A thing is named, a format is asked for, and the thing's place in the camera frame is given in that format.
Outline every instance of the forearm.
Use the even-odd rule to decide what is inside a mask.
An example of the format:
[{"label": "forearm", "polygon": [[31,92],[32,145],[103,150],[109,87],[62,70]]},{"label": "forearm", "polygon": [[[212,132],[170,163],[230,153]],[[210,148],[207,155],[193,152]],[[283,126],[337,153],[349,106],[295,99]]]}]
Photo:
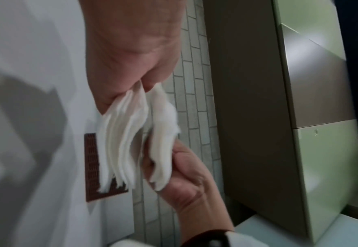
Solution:
[{"label": "forearm", "polygon": [[182,243],[210,230],[234,231],[234,226],[216,186],[178,212]]}]

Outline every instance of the stack of white cloth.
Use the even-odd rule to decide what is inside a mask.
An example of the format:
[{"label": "stack of white cloth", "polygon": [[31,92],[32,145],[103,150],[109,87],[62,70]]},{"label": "stack of white cloth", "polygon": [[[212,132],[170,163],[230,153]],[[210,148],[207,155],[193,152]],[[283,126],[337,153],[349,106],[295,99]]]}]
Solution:
[{"label": "stack of white cloth", "polygon": [[[149,156],[154,162],[154,171],[149,182],[159,191],[168,183],[172,174],[172,147],[180,132],[176,108],[158,83],[148,92],[153,110],[153,134]],[[108,192],[112,179],[117,186],[123,183],[135,188],[137,165],[142,154],[141,140],[149,106],[141,81],[129,91],[115,98],[102,116],[96,134],[99,156],[99,192]]]}]

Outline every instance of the folded white cloth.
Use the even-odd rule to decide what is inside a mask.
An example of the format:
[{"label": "folded white cloth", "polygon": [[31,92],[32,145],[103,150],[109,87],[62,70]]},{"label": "folded white cloth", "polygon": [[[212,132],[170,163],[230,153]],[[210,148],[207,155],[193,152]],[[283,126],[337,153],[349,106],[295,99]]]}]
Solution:
[{"label": "folded white cloth", "polygon": [[[161,190],[168,183],[172,173],[172,146],[179,133],[177,112],[168,101],[161,83],[148,92],[152,98],[153,136],[149,155],[155,163],[150,182]],[[97,152],[99,156],[99,192],[107,192],[111,181],[116,178],[117,186],[135,188],[136,166],[139,163],[142,145],[136,136],[142,134],[148,116],[146,94],[142,83],[118,96],[102,116],[97,131]]]}]

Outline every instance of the human hand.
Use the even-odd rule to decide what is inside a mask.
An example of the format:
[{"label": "human hand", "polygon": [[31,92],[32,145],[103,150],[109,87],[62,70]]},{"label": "human hand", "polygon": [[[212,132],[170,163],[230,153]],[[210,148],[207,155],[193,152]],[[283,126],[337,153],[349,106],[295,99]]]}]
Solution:
[{"label": "human hand", "polygon": [[[149,157],[149,140],[144,146],[143,174],[149,181],[154,164]],[[182,243],[210,230],[234,231],[211,173],[202,161],[181,141],[172,150],[172,175],[157,192],[178,214]]]},{"label": "human hand", "polygon": [[172,73],[186,0],[79,1],[88,84],[101,114],[137,81],[149,91]]}]

